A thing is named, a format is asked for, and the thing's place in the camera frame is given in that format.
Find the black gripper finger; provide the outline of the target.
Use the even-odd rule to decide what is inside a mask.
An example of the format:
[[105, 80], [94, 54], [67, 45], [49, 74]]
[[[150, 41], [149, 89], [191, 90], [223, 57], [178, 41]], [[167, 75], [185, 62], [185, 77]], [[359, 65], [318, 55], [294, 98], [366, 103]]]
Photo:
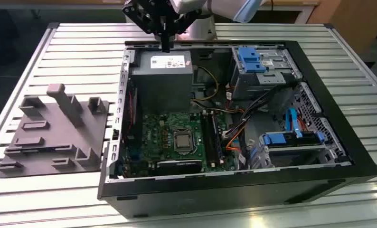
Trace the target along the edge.
[[194, 22], [194, 14], [183, 14], [178, 19], [166, 21], [166, 31], [167, 31], [167, 44], [166, 44], [166, 52], [169, 52], [170, 48], [173, 48], [174, 36], [181, 35], [187, 27]]
[[[122, 12], [125, 16], [131, 20], [133, 23], [137, 21], [137, 4], [135, 0], [126, 0], [123, 7], [122, 7]], [[167, 44], [167, 33], [166, 33], [166, 18], [163, 16], [159, 17], [159, 19], [154, 19], [154, 22], [150, 22], [147, 25], [139, 25], [137, 26], [141, 28], [141, 30], [146, 34], [153, 34], [157, 39], [161, 42], [161, 50], [162, 52], [166, 52], [166, 44]]]

